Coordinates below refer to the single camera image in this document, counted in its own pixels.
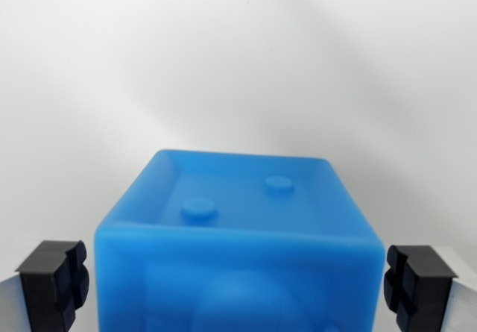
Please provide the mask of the black silver gripper right finger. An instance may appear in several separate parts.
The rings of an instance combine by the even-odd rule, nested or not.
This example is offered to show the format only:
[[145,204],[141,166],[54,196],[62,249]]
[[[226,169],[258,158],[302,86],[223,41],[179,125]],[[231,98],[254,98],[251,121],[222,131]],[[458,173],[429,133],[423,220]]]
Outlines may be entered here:
[[449,247],[392,245],[383,279],[401,331],[475,331],[476,271]]

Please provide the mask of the black silver gripper left finger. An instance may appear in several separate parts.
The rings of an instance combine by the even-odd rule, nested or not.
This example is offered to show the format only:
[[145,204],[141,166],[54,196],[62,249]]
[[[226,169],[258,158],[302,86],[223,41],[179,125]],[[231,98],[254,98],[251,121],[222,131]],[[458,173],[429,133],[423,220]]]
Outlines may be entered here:
[[2,331],[69,331],[89,293],[83,241],[43,240],[1,272]]

